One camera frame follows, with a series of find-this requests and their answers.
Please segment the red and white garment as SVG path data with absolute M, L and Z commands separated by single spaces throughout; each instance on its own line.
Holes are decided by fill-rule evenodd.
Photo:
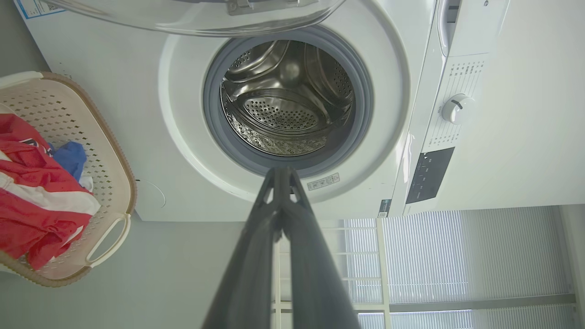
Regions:
M 61 167 L 48 143 L 0 105 L 0 250 L 35 270 L 80 239 L 100 209 L 91 189 Z

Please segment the white front-load washing machine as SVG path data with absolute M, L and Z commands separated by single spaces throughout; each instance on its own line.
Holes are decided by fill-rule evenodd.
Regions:
M 443 56 L 436 13 L 437 0 L 345 0 L 309 26 L 349 43 L 370 74 L 373 95 L 368 129 L 349 158 L 316 176 L 303 178 L 295 169 L 318 219 L 377 218 L 384 199 L 392 200 L 388 216 L 402 214 L 430 121 L 444 124 L 437 95 L 447 89 L 447 65 L 473 58 L 463 68 L 476 73 L 488 54 Z M 210 64 L 232 37 L 150 31 L 66 9 L 21 18 L 50 70 L 88 92 L 136 179 L 165 195 L 163 208 L 136 210 L 142 220 L 246 220 L 266 174 L 243 169 L 222 151 L 202 102 Z M 338 183 L 307 188 L 335 173 Z

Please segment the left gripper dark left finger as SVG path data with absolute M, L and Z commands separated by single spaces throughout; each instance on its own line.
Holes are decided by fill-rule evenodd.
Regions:
M 202 329 L 271 329 L 273 248 L 282 235 L 281 169 L 270 169 Z

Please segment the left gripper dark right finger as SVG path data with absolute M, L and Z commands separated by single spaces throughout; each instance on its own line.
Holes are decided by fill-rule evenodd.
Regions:
M 290 242 L 294 329 L 360 329 L 299 176 L 280 169 L 283 231 Z

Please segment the stainless steel washer drum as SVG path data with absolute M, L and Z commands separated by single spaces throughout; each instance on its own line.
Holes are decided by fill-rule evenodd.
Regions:
M 245 50 L 221 86 L 226 120 L 251 147 L 294 157 L 323 148 L 351 116 L 354 90 L 333 56 L 296 40 Z

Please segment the cream plastic laundry basket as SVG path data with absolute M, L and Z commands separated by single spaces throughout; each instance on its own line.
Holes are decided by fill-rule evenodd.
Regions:
M 0 273 L 46 287 L 71 285 L 108 260 L 125 242 L 137 199 L 134 175 L 93 100 L 68 77 L 36 71 L 0 77 L 0 108 L 13 111 L 56 147 L 68 141 L 84 147 L 84 173 L 93 179 L 93 194 L 101 208 L 80 239 L 37 271 L 25 256 L 15 260 L 0 251 Z

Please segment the white warning sticker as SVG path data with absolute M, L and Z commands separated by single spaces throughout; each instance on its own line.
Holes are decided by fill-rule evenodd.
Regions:
M 322 189 L 323 187 L 338 183 L 339 181 L 340 181 L 339 173 L 335 173 L 327 177 L 321 178 L 319 180 L 307 183 L 307 188 L 309 190 Z

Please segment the blue garment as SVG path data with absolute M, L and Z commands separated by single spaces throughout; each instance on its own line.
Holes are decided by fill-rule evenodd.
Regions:
M 52 158 L 79 182 L 86 163 L 86 154 L 82 144 L 71 140 L 58 149 L 51 143 L 49 146 Z

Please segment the white washer control knob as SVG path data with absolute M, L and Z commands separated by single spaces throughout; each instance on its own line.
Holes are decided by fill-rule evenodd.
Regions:
M 472 96 L 456 94 L 443 105 L 441 117 L 453 125 L 462 125 L 470 118 L 475 109 L 476 100 Z

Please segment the round glass washing machine door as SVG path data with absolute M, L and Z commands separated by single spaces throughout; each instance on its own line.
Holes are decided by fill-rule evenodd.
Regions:
M 345 0 L 44 0 L 128 27 L 175 35 L 245 37 L 315 25 Z

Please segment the blue energy label sticker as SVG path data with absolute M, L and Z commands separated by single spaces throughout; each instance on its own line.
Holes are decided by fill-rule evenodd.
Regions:
M 65 11 L 60 7 L 48 4 L 42 0 L 13 0 L 13 2 L 26 20 Z

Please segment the black washer display panel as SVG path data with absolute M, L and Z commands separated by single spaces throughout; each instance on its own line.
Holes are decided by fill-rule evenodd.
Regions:
M 437 196 L 454 150 L 453 147 L 420 154 L 406 204 L 433 199 Z

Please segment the round white filter cover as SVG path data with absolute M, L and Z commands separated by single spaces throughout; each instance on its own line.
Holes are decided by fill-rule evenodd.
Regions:
M 136 179 L 137 203 L 136 210 L 152 211 L 163 208 L 166 198 L 161 189 L 152 182 L 144 179 Z

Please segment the white detergent drawer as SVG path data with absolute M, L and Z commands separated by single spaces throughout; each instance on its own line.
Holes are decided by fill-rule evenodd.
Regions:
M 443 56 L 489 53 L 510 0 L 437 0 L 436 27 Z

